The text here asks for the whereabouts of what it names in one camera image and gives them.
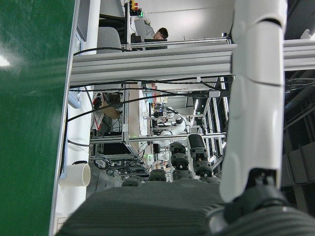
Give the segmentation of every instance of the green panel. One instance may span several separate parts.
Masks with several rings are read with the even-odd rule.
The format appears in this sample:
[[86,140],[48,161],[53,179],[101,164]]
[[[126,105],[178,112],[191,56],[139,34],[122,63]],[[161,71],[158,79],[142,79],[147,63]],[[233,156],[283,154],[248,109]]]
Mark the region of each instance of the green panel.
[[1,1],[2,236],[48,235],[74,3]]

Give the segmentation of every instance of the white cup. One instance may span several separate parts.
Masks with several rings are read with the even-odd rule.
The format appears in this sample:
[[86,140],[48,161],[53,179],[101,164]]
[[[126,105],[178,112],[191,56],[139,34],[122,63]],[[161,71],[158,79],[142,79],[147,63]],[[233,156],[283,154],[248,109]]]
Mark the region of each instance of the white cup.
[[59,179],[61,186],[88,186],[91,170],[88,164],[67,165],[66,176]]

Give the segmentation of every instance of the black hair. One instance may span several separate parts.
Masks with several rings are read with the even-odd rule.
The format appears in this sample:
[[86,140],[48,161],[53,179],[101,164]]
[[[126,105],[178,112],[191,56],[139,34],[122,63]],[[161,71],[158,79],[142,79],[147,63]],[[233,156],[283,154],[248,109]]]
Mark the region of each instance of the black hair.
[[160,32],[160,34],[162,35],[162,37],[163,37],[164,39],[167,39],[167,37],[168,37],[168,32],[167,32],[167,29],[166,29],[166,28],[160,28],[160,29],[158,30],[158,32]]

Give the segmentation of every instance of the gray fabric seat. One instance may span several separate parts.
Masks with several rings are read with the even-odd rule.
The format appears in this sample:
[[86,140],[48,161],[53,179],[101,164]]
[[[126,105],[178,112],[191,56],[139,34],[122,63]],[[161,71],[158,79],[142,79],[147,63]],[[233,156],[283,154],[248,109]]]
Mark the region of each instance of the gray fabric seat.
[[[122,48],[117,30],[111,27],[99,27],[97,36],[97,47]],[[120,50],[98,50],[97,54],[102,53],[118,53]]]

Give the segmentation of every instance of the white paper cup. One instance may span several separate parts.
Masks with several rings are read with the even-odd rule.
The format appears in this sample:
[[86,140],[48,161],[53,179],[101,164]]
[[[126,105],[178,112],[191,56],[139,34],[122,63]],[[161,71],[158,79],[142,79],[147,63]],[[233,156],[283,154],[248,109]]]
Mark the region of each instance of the white paper cup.
[[91,180],[91,170],[88,164],[67,165],[65,178],[59,179],[61,186],[88,186]]

